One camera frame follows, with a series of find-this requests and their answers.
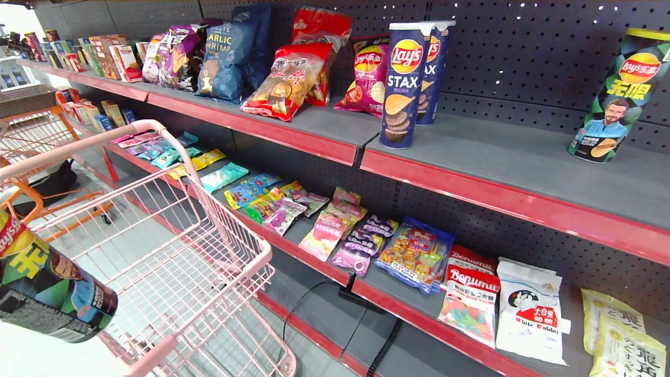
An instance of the potato chip image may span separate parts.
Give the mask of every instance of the potato chip image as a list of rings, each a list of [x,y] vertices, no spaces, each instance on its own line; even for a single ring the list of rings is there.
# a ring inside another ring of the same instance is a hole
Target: potato chip image
[[[383,103],[384,102],[384,83],[381,81],[376,82],[373,87],[370,89],[370,96],[375,102]]]

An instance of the pink shopping cart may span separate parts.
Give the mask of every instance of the pink shopping cart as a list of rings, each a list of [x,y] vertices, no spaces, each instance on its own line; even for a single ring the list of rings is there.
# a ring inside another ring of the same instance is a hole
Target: pink shopping cart
[[[295,355],[250,300],[274,273],[270,245],[202,188],[188,154],[162,124],[136,121],[16,162],[0,168],[0,183],[151,129],[183,156],[196,198],[184,194],[183,182],[181,192],[162,182],[172,179],[171,166],[33,230],[117,292],[117,314],[99,335],[128,365],[126,376],[293,377]],[[111,224],[88,221],[62,231],[100,208]]]

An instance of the candy bag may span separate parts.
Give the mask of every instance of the candy bag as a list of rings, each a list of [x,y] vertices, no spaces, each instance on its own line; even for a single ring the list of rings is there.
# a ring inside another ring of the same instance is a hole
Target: candy bag
[[[161,136],[156,131],[150,131],[135,136],[135,140],[139,140],[140,142],[148,142],[149,140],[156,140],[160,137]]]
[[[177,138],[177,141],[179,144],[183,145],[184,148],[188,147],[191,144],[195,144],[198,142],[198,136],[195,136],[194,134],[184,131],[184,133]]]
[[[375,265],[421,293],[430,294],[440,260],[446,258],[453,242],[452,234],[406,216]]]
[[[198,76],[199,97],[242,101],[245,69],[249,64],[258,19],[240,17],[207,29],[207,45]]]
[[[263,225],[272,229],[279,235],[284,235],[293,223],[293,220],[300,216],[306,209],[307,207],[302,204],[296,203],[288,198],[282,198],[279,208],[263,221]]]
[[[148,150],[149,150],[149,148],[144,144],[139,144],[137,146],[132,146],[132,147],[126,149],[126,151],[130,152],[134,156],[137,156],[138,154],[140,154],[142,152],[146,152]]]
[[[399,226],[400,224],[397,221],[382,219],[377,215],[372,215],[365,219],[360,228],[364,231],[379,234],[382,237],[391,237],[398,230]]]
[[[161,169],[167,168],[168,166],[174,164],[174,162],[179,158],[179,152],[174,149],[164,151],[160,156],[151,161],[151,165],[158,166]]]
[[[354,81],[335,108],[364,111],[381,117],[389,63],[389,35],[354,40],[354,53]]]
[[[188,153],[188,157],[195,157],[202,152],[198,148],[193,148],[193,147],[188,147],[186,148],[186,153]],[[184,159],[182,158],[182,155],[179,155],[179,162],[184,162]]]
[[[208,193],[220,189],[221,187],[230,184],[249,173],[249,170],[242,166],[229,162],[226,166],[218,169],[200,179],[202,186]]]
[[[495,349],[500,280],[495,275],[450,264],[445,284],[447,294],[438,319]]]
[[[496,346],[546,362],[563,361],[563,335],[559,327],[560,276],[510,262],[498,264],[500,319]]]
[[[335,266],[351,268],[356,275],[365,276],[370,266],[370,255],[364,252],[351,250],[342,245],[333,256],[332,262]]]
[[[255,19],[258,21],[256,36],[254,37],[251,55],[249,56],[249,65],[246,67],[244,75],[247,86],[254,91],[261,86],[263,80],[269,74],[267,61],[272,53],[269,46],[272,4],[260,3],[235,7],[232,10],[232,19],[234,21],[245,19]]]
[[[325,262],[352,222],[354,219],[347,213],[332,213],[324,209],[298,247]]]
[[[333,201],[346,201],[349,203],[354,203],[355,205],[359,205],[360,195],[337,186],[335,188],[335,193],[333,194]]]
[[[293,21],[293,44],[327,42],[331,44],[326,61],[321,67],[315,85],[307,95],[312,105],[326,106],[330,100],[330,66],[337,53],[351,36],[351,19],[328,9],[302,7]]]
[[[148,161],[154,161],[161,154],[162,153],[158,152],[157,150],[147,149],[146,151],[138,154],[137,157],[143,158]]]
[[[296,200],[298,203],[306,205],[307,206],[307,211],[305,211],[305,216],[310,217],[316,211],[318,211],[321,207],[326,205],[330,199],[326,197],[320,197],[317,194],[313,193],[307,193],[307,195],[298,197]]]
[[[274,187],[267,194],[249,203],[249,205],[245,207],[245,211],[253,221],[262,223],[263,220],[267,219],[278,210],[281,205],[280,200],[283,196],[283,192],[277,187]]]
[[[324,66],[330,43],[288,45],[277,50],[270,75],[241,106],[245,113],[290,121]]]
[[[274,174],[260,173],[256,176],[251,177],[249,180],[256,182],[256,184],[259,186],[270,187],[273,184],[281,181],[281,178],[279,178]]]
[[[245,207],[254,200],[267,194],[267,189],[254,180],[245,180],[223,193],[233,209]]]
[[[286,186],[282,187],[280,190],[281,190],[281,192],[284,193],[284,195],[286,195],[287,197],[289,197],[290,199],[292,199],[294,201],[297,201],[301,197],[304,197],[304,196],[307,195],[307,190],[305,190],[303,188],[302,184],[300,184],[300,182],[298,182],[296,180],[287,184]]]
[[[596,348],[596,335],[601,317],[608,317],[624,326],[645,332],[643,316],[632,307],[614,297],[582,288],[584,301],[584,350],[593,355]]]
[[[211,165],[216,161],[223,160],[226,158],[226,155],[217,148],[203,153],[201,157],[204,159],[207,165]]]
[[[643,333],[601,315],[589,377],[666,376],[665,346]]]

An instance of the shopping cart handle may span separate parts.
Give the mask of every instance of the shopping cart handle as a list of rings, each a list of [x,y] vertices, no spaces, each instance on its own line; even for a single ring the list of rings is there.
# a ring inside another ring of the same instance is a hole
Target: shopping cart handle
[[[190,173],[189,179],[195,180],[200,184],[200,179],[198,178],[198,173],[193,167],[193,163],[188,156],[188,153],[184,147],[174,138],[166,129],[165,126],[160,122],[152,119],[142,119],[139,121],[134,121],[129,125],[124,125],[123,127],[115,128],[110,131],[102,132],[97,135],[90,136],[89,138],[78,140],[77,142],[65,144],[61,147],[54,148],[50,151],[38,154],[31,158],[26,158],[19,162],[15,162],[6,167],[0,168],[0,182],[6,182],[9,179],[19,176],[22,173],[29,172],[30,170],[39,168],[46,164],[51,164],[55,161],[63,160],[77,152],[81,152],[85,149],[89,149],[95,146],[101,146],[107,144],[114,139],[118,139],[121,136],[129,135],[132,133],[145,132],[149,130],[155,130],[158,132],[167,142],[172,145],[173,148],[180,153],[184,159],[184,165],[186,165],[186,170]]]

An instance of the lay's chip canister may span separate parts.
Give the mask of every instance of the lay's chip canister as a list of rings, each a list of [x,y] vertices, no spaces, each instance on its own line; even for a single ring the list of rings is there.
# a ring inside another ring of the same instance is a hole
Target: lay's chip canister
[[[0,211],[0,321],[79,343],[118,306],[114,290]]]
[[[590,162],[611,161],[669,66],[670,33],[628,29],[568,152]]]
[[[392,23],[389,66],[379,142],[405,149],[412,145],[423,67],[434,22]]]
[[[435,122],[436,109],[440,100],[440,86],[446,70],[447,53],[449,52],[449,27],[456,21],[430,21],[435,27],[430,35],[428,55],[423,67],[421,95],[417,114],[417,124],[427,125]]]

